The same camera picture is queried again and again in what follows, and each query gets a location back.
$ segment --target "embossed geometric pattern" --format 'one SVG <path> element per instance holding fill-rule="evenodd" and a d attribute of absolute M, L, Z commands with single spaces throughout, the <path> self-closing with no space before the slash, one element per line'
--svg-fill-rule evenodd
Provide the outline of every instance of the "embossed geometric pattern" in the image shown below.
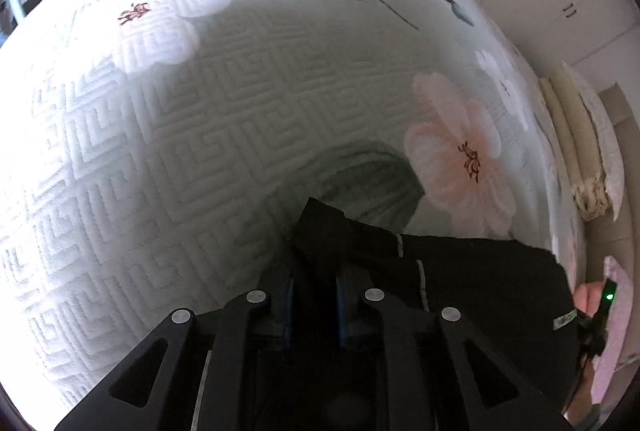
<path fill-rule="evenodd" d="M 69 79 L 56 62 L 96 1 L 44 0 L 0 50 L 0 325 L 38 372 L 0 381 L 39 431 L 172 309 L 249 288 L 309 196 L 401 231 L 423 194 L 402 155 L 415 74 L 495 90 L 465 62 L 493 35 L 442 0 L 394 1 L 421 32 L 378 2 L 232 0 L 184 19 L 200 43 L 181 64 Z M 527 223 L 516 237 L 550 239 Z"/>

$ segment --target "white flower print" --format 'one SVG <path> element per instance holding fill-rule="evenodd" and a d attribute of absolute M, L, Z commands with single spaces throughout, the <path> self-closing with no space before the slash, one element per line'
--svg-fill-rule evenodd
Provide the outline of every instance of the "white flower print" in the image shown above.
<path fill-rule="evenodd" d="M 494 80 L 495 87 L 498 90 L 498 94 L 500 94 L 504 107 L 511 116 L 517 117 L 523 130 L 528 131 L 529 121 L 526 113 L 527 105 L 524 104 L 523 99 L 520 96 L 518 86 L 514 83 L 512 78 L 505 75 L 494 56 L 489 52 L 485 50 L 483 50 L 482 53 L 476 52 L 476 57 L 478 58 L 478 64 L 480 64 L 480 67 Z M 515 70 L 513 70 L 513 68 L 511 69 L 510 74 L 515 75 Z"/>
<path fill-rule="evenodd" d="M 559 187 L 560 180 L 558 178 L 556 154 L 554 153 L 551 143 L 540 128 L 538 128 L 538 139 L 542 145 L 542 155 L 545 161 L 545 174 L 549 176 L 550 182 L 554 187 Z"/>
<path fill-rule="evenodd" d="M 187 18 L 224 10 L 231 0 L 102 0 L 78 11 L 58 77 L 75 80 L 105 59 L 132 74 L 156 62 L 193 57 L 200 37 Z"/>

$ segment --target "pillow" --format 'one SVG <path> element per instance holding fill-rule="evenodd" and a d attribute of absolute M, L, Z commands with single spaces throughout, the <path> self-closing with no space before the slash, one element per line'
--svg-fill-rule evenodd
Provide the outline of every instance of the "pillow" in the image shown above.
<path fill-rule="evenodd" d="M 611 256 L 605 258 L 604 275 L 618 283 L 618 289 L 607 322 L 607 331 L 609 332 L 607 346 L 602 356 L 597 357 L 594 361 L 596 373 L 591 386 L 591 398 L 594 404 L 602 402 L 616 371 L 634 303 L 634 285 L 620 264 Z"/>
<path fill-rule="evenodd" d="M 620 400 L 624 397 L 629 384 L 631 384 L 633 377 L 638 371 L 638 366 L 640 366 L 640 361 L 635 361 L 627 364 L 626 366 L 620 367 L 620 369 L 617 369 L 613 374 L 613 379 L 611 379 L 607 393 L 600 404 L 602 409 L 602 420 L 606 420 L 620 403 Z"/>
<path fill-rule="evenodd" d="M 582 213 L 584 210 L 584 202 L 582 201 L 583 181 L 580 165 L 578 164 L 578 154 L 575 148 L 574 137 L 567 124 L 564 111 L 562 111 L 558 94 L 546 78 L 540 79 L 540 91 L 542 91 L 546 109 L 548 109 L 551 120 L 556 128 L 560 151 L 562 151 L 562 157 L 564 157 L 564 165 L 566 166 L 566 173 L 569 176 L 569 183 L 572 193 L 574 194 L 575 204 L 578 210 L 580 210 L 580 213 Z"/>
<path fill-rule="evenodd" d="M 622 196 L 625 190 L 625 167 L 620 154 L 620 146 L 613 129 L 613 124 L 600 97 L 593 87 L 574 68 L 562 63 L 562 69 L 571 78 L 575 88 L 580 93 L 584 107 L 589 112 L 591 122 L 598 137 L 600 157 L 605 172 L 605 191 L 613 207 L 613 220 L 618 218 L 622 206 Z"/>
<path fill-rule="evenodd" d="M 633 270 L 634 283 L 640 285 L 640 128 L 634 119 L 631 107 L 625 94 L 618 85 L 600 93 L 602 103 L 610 113 L 614 122 L 616 137 L 620 144 L 620 152 L 625 161 L 625 188 L 631 213 L 632 233 L 635 246 L 635 260 L 626 265 Z M 618 366 L 637 361 L 640 358 L 640 295 L 631 310 L 631 322 L 626 331 L 622 354 Z"/>
<path fill-rule="evenodd" d="M 600 157 L 598 138 L 589 112 L 569 74 L 563 69 L 559 69 L 551 77 L 551 85 L 558 94 L 578 154 L 578 163 L 584 184 L 582 193 L 586 206 L 586 209 L 580 210 L 580 213 L 583 220 L 593 220 L 605 214 L 607 209 L 611 207 L 605 192 L 605 172 Z"/>

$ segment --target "black fabric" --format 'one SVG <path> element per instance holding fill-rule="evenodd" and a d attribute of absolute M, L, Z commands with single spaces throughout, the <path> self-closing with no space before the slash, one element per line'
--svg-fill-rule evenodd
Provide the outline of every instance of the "black fabric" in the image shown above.
<path fill-rule="evenodd" d="M 344 214 L 317 200 L 298 220 L 289 256 L 298 337 L 322 339 L 324 345 L 336 341 L 335 271 L 350 244 L 349 232 Z"/>
<path fill-rule="evenodd" d="M 576 321 L 554 331 L 554 319 L 574 308 L 566 274 L 554 256 L 517 241 L 398 236 L 347 220 L 309 199 L 293 246 L 313 256 L 324 278 L 337 261 L 369 271 L 374 285 L 421 309 L 424 267 L 430 311 L 458 308 L 534 387 L 560 410 L 578 358 Z M 325 295 L 332 291 L 326 284 Z"/>
<path fill-rule="evenodd" d="M 22 418 L 0 384 L 0 431 L 34 431 Z"/>

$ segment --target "floral bedding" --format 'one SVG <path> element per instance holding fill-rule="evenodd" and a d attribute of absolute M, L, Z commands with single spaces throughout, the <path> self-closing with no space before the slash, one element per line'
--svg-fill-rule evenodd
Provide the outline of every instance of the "floral bedding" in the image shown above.
<path fill-rule="evenodd" d="M 472 0 L 44 0 L 0 67 L 0 381 L 39 430 L 249 288 L 310 196 L 582 274 L 537 78 Z"/>

